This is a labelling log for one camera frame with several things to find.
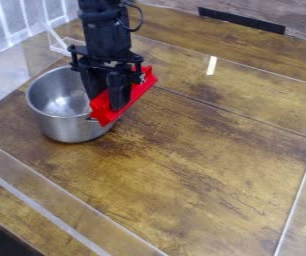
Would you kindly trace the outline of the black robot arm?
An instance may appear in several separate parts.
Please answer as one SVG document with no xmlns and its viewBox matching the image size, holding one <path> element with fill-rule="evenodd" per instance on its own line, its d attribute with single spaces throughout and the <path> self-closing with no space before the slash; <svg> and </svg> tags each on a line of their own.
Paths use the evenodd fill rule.
<svg viewBox="0 0 306 256">
<path fill-rule="evenodd" d="M 144 13 L 134 0 L 77 0 L 85 45 L 70 45 L 70 68 L 79 73 L 87 98 L 109 93 L 109 109 L 129 103 L 132 84 L 142 82 L 144 57 L 130 51 L 130 34 Z"/>
</svg>

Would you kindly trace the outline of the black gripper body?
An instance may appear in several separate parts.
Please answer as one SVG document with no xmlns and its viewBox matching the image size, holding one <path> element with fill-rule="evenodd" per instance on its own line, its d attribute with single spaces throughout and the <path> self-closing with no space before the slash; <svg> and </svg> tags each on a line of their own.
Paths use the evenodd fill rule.
<svg viewBox="0 0 306 256">
<path fill-rule="evenodd" d="M 81 74 L 85 84 L 106 79 L 110 72 L 123 76 L 130 83 L 142 82 L 144 58 L 130 51 L 130 33 L 126 9 L 79 9 L 85 45 L 67 47 L 71 69 Z"/>
</svg>

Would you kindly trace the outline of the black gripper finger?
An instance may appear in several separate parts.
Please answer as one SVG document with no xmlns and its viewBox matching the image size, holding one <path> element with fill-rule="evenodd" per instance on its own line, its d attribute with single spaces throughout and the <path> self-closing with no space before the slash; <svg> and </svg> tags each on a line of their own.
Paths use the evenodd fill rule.
<svg viewBox="0 0 306 256">
<path fill-rule="evenodd" d="M 130 100 L 132 82 L 123 72 L 110 71 L 106 75 L 109 105 L 111 111 L 118 111 Z"/>
<path fill-rule="evenodd" d="M 106 72 L 101 69 L 83 69 L 79 76 L 87 98 L 93 99 L 106 89 Z"/>
</svg>

